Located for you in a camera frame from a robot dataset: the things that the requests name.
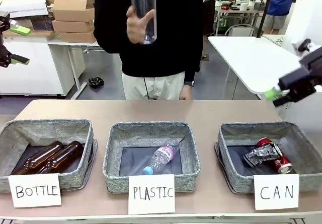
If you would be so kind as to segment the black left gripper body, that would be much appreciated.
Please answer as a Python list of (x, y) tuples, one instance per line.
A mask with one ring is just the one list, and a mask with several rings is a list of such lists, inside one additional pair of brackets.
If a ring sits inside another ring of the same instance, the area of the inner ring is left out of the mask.
[(11, 63), (11, 53), (7, 50), (7, 48), (4, 46), (3, 41), (3, 32), (10, 29), (10, 14), (1, 14), (1, 67), (8, 67)]

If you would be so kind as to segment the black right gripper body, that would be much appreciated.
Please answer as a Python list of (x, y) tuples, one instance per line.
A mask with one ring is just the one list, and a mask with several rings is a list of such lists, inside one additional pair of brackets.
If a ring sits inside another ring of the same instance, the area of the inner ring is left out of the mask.
[(315, 93), (315, 86), (321, 85), (321, 48), (302, 57), (299, 63), (299, 68), (279, 79), (280, 91), (289, 92), (278, 101), (300, 101)]

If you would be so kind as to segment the person's left hand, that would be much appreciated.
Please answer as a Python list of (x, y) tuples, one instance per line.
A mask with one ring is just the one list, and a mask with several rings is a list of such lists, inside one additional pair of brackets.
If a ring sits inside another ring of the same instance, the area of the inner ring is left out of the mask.
[(180, 93), (180, 100), (192, 100), (192, 86), (184, 85), (181, 93)]

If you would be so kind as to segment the person's right hand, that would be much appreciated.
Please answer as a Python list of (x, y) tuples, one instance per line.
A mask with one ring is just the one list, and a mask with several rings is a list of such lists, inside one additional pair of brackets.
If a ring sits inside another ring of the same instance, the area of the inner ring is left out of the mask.
[(126, 13), (126, 33), (129, 41), (133, 44), (143, 44), (147, 24), (155, 16), (155, 9), (148, 11), (143, 18), (136, 15), (135, 7), (130, 6)]

